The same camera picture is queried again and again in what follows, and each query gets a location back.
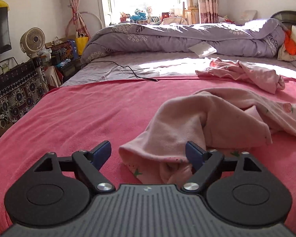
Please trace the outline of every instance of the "headboard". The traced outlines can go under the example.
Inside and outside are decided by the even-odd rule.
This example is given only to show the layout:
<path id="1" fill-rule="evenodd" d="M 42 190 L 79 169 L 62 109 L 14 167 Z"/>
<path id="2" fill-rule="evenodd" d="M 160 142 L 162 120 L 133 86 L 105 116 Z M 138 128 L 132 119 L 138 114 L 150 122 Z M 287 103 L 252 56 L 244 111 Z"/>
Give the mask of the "headboard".
<path id="1" fill-rule="evenodd" d="M 296 26 L 296 11 L 279 11 L 271 18 L 279 20 L 289 29 L 292 29 L 292 25 Z"/>

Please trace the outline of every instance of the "tied curtain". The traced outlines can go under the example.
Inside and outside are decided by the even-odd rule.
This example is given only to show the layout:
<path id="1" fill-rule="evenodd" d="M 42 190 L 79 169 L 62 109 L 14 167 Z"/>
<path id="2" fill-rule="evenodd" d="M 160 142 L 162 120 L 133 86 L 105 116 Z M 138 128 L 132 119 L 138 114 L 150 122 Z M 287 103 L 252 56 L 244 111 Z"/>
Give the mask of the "tied curtain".
<path id="1" fill-rule="evenodd" d="M 72 8 L 72 20 L 73 24 L 76 26 L 76 31 L 79 35 L 86 34 L 86 36 L 90 37 L 90 34 L 87 30 L 87 26 L 85 25 L 83 18 L 78 11 L 79 8 L 79 0 L 69 0 L 70 6 Z"/>
<path id="2" fill-rule="evenodd" d="M 199 0 L 200 23 L 217 23 L 219 0 Z"/>

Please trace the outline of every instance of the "curtain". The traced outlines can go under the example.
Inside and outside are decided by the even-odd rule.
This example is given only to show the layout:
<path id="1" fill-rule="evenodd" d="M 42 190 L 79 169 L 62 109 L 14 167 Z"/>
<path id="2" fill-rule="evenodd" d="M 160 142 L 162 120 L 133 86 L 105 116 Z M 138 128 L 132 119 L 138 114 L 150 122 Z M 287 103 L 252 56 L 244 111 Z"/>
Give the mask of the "curtain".
<path id="1" fill-rule="evenodd" d="M 72 20 L 73 24 L 76 26 L 76 31 L 79 35 L 86 34 L 88 37 L 90 37 L 90 34 L 87 30 L 87 26 L 85 25 L 83 18 L 81 14 L 78 11 L 79 8 L 79 0 L 69 0 L 70 6 L 72 8 Z"/>
<path id="2" fill-rule="evenodd" d="M 217 23 L 219 0 L 199 0 L 200 23 Z"/>

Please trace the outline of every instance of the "beige fan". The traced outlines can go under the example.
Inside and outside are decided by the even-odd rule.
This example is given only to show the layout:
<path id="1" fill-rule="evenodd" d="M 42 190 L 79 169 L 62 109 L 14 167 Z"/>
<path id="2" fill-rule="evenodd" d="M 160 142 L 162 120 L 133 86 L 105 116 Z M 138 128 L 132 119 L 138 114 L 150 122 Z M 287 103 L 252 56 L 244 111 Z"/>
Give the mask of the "beige fan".
<path id="1" fill-rule="evenodd" d="M 44 32 L 37 27 L 31 28 L 25 32 L 20 40 L 21 50 L 30 58 L 37 57 L 37 52 L 45 45 Z"/>

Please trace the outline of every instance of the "fan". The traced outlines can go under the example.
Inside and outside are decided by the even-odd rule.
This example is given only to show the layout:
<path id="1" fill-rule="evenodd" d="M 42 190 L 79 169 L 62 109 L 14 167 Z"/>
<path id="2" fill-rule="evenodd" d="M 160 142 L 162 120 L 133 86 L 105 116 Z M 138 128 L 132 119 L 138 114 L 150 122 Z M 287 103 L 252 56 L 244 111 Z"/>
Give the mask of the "fan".
<path id="1" fill-rule="evenodd" d="M 44 32 L 37 27 L 26 31 L 20 40 L 21 50 L 31 59 L 37 57 L 37 52 L 45 45 Z"/>

